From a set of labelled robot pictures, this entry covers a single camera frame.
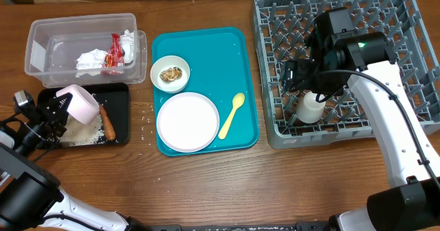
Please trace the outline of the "white paper cup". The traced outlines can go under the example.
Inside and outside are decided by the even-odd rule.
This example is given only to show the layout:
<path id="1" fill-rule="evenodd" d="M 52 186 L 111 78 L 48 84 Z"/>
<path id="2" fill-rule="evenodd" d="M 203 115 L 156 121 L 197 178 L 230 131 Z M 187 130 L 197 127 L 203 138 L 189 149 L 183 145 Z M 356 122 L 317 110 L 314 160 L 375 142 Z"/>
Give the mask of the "white paper cup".
<path id="1" fill-rule="evenodd" d="M 309 91 L 299 98 L 296 106 L 296 116 L 301 122 L 313 124 L 321 118 L 326 103 L 318 102 L 316 100 L 317 95 L 318 94 Z"/>

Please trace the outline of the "foil wrapper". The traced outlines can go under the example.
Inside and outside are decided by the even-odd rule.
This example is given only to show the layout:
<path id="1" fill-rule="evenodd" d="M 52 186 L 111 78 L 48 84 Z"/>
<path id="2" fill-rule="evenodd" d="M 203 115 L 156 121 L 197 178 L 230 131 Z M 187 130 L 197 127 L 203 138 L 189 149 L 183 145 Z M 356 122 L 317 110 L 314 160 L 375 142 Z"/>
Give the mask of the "foil wrapper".
<path id="1" fill-rule="evenodd" d="M 120 36 L 120 44 L 124 54 L 124 63 L 129 64 L 134 59 L 134 45 L 135 37 L 134 32 L 125 30 L 124 34 Z"/>

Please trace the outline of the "white bowl with food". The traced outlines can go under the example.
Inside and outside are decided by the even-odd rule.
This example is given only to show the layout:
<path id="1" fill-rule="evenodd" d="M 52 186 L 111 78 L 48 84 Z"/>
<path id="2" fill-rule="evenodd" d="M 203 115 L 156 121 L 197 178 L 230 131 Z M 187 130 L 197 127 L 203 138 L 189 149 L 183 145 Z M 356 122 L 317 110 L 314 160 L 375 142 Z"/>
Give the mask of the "white bowl with food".
<path id="1" fill-rule="evenodd" d="M 160 79 L 160 73 L 170 67 L 178 67 L 182 70 L 182 77 L 171 83 L 165 83 Z M 169 94 L 176 94 L 182 91 L 188 84 L 190 78 L 189 64 L 179 56 L 164 56 L 153 63 L 150 77 L 152 83 L 161 91 Z"/>

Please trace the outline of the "white napkin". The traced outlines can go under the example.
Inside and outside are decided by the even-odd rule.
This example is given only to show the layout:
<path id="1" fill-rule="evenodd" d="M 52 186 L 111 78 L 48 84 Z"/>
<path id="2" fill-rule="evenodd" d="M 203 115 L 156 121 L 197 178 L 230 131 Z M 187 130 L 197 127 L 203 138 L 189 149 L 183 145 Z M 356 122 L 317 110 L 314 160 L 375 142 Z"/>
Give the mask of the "white napkin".
<path id="1" fill-rule="evenodd" d="M 76 69 L 78 73 L 76 74 L 77 78 L 80 78 L 84 74 L 89 74 L 90 76 L 96 76 L 100 74 L 99 71 L 91 71 L 91 72 L 81 72 L 81 70 L 86 69 L 102 69 L 102 64 L 104 63 L 105 56 L 107 52 L 100 49 L 94 49 L 90 52 L 86 52 L 81 54 L 81 56 L 76 60 Z"/>

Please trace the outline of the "fried sausage stick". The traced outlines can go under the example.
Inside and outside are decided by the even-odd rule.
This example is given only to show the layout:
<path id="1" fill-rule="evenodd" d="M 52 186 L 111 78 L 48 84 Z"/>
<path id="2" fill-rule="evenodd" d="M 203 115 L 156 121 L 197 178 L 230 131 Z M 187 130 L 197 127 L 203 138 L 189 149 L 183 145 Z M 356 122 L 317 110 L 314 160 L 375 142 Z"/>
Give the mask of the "fried sausage stick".
<path id="1" fill-rule="evenodd" d="M 116 139 L 116 132 L 102 104 L 100 105 L 100 116 L 102 119 L 102 124 L 104 127 L 104 135 L 106 139 L 109 141 L 114 141 Z"/>

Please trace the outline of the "pink bowl with rice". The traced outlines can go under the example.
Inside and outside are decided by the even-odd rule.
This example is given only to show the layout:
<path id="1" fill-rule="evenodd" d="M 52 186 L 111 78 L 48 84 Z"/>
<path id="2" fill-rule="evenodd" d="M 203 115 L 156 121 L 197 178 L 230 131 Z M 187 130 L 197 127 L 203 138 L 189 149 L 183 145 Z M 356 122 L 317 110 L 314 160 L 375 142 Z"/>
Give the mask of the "pink bowl with rice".
<path id="1" fill-rule="evenodd" d="M 100 113 L 100 107 L 95 98 L 83 87 L 70 85 L 56 92 L 56 97 L 71 94 L 72 99 L 67 112 L 82 124 L 91 124 Z"/>

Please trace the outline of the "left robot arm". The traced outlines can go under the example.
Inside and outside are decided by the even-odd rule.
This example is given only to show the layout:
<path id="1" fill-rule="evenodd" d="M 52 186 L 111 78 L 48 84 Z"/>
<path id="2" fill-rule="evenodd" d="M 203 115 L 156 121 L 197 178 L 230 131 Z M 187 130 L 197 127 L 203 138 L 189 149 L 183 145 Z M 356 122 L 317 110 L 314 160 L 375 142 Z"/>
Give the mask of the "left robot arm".
<path id="1" fill-rule="evenodd" d="M 14 114 L 1 121 L 2 230 L 38 226 L 63 230 L 149 229 L 133 217 L 104 211 L 70 196 L 53 174 L 28 159 L 36 149 L 58 147 L 70 109 L 86 102 L 84 94 L 65 92 L 38 106 L 28 92 L 15 93 Z"/>

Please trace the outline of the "red snack wrapper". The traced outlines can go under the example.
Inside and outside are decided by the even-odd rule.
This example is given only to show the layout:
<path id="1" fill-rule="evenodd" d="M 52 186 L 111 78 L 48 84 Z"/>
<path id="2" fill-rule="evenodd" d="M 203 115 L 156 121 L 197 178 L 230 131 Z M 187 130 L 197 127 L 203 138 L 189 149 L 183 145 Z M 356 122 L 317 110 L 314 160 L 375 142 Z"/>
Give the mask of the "red snack wrapper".
<path id="1" fill-rule="evenodd" d="M 102 67 L 112 68 L 112 70 L 103 71 L 107 75 L 119 75 L 123 73 L 124 67 L 124 53 L 120 44 L 120 35 L 112 34 L 112 42 L 109 51 L 107 52 Z"/>

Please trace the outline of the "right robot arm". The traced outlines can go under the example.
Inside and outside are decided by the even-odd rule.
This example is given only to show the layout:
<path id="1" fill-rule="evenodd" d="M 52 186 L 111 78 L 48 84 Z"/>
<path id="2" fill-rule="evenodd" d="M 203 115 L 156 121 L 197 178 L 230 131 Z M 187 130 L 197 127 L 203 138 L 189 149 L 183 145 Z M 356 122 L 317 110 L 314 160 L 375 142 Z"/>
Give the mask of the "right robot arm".
<path id="1" fill-rule="evenodd" d="M 283 89 L 303 91 L 297 118 L 313 124 L 326 101 L 348 87 L 384 157 L 390 188 L 365 207 L 332 216 L 327 230 L 421 230 L 439 224 L 439 155 L 408 101 L 397 57 L 382 32 L 360 34 L 346 8 L 316 17 L 308 59 L 285 63 Z"/>

